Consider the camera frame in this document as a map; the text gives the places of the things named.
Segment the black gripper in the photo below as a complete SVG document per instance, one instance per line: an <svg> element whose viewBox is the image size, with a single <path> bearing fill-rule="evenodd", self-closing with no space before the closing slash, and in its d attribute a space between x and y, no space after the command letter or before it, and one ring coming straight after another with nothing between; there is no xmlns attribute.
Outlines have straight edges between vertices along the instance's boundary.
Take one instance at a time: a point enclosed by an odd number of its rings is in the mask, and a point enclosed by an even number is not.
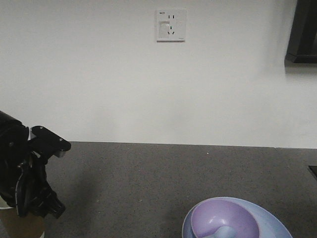
<svg viewBox="0 0 317 238"><path fill-rule="evenodd" d="M43 126L13 126L0 133L0 196L19 217L29 213L58 219L65 205L47 181L46 164L71 144Z"/></svg>

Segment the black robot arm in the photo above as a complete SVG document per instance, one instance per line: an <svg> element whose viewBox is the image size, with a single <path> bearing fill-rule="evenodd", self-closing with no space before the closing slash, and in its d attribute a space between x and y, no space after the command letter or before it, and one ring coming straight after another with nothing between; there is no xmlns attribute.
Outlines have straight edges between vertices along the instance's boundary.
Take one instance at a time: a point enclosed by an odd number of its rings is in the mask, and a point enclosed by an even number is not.
<svg viewBox="0 0 317 238"><path fill-rule="evenodd" d="M19 217L29 213L59 218L65 206L47 181L46 164L62 157L71 144L43 126L29 128L0 114L0 196Z"/></svg>

